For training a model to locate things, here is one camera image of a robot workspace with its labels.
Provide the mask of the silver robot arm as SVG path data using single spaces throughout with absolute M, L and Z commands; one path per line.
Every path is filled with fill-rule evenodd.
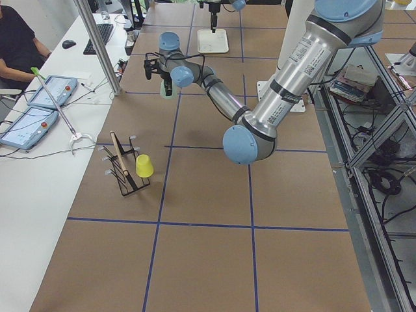
M 200 8 L 204 5 L 208 5 L 210 12 L 210 29 L 212 33 L 216 32 L 218 24 L 218 14 L 222 5 L 231 5 L 234 11 L 241 11 L 246 6 L 245 0 L 200 0 L 197 1 Z
M 222 139 L 224 153 L 236 164 L 252 164 L 272 155 L 278 125 L 338 50 L 381 39 L 384 8 L 384 1 L 315 1 L 305 21 L 305 33 L 265 86 L 254 110 L 240 104 L 210 67 L 189 62 L 174 32 L 159 37 L 159 67 L 176 86 L 195 83 L 205 90 L 233 122 Z

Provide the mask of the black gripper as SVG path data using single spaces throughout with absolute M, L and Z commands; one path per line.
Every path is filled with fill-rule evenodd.
M 220 12 L 220 3 L 210 1 L 209 12 L 211 13 L 211 31 L 212 33 L 215 33 L 216 27 L 217 27 L 217 15 L 216 14 Z
M 172 78 L 170 76 L 169 72 L 162 72 L 161 78 L 164 81 L 164 88 L 165 88 L 165 96 L 171 96 L 172 95 Z

